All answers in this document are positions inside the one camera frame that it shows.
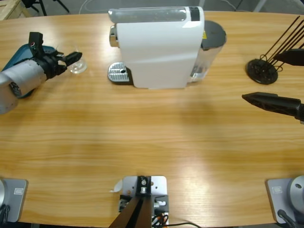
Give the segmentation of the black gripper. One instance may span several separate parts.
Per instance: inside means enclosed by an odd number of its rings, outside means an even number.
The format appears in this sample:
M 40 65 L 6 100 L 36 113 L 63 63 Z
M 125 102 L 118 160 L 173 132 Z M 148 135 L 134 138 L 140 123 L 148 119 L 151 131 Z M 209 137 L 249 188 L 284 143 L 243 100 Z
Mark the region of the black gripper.
M 290 49 L 274 56 L 274 60 L 293 66 L 304 65 L 304 49 Z M 254 92 L 242 95 L 242 98 L 250 104 L 263 110 L 293 116 L 304 124 L 304 104 L 300 99 L 282 97 L 277 94 Z
M 81 57 L 82 53 L 75 46 L 57 46 L 56 51 L 36 54 L 35 61 L 42 67 L 48 80 L 64 73 L 67 66 L 76 63 Z M 59 64 L 59 61 L 65 62 L 66 66 Z

